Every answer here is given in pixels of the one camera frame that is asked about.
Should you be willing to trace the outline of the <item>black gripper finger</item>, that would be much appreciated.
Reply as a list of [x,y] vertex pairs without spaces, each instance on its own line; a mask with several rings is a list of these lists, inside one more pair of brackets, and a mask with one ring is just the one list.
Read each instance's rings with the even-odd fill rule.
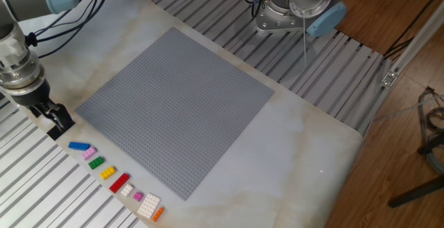
[[65,133],[75,124],[67,108],[60,103],[51,103],[47,115],[48,119],[55,123],[55,127],[50,130],[50,133]]
[[59,131],[62,131],[62,123],[58,116],[61,110],[59,105],[33,105],[28,107],[28,109],[35,117],[42,115],[46,119],[51,120]]

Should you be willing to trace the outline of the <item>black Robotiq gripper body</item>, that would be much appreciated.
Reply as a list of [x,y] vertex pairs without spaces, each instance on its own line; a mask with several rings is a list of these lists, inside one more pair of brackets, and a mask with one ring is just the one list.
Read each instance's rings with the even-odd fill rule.
[[50,85],[45,80],[36,90],[32,91],[31,93],[11,97],[19,105],[34,106],[49,102],[49,93]]

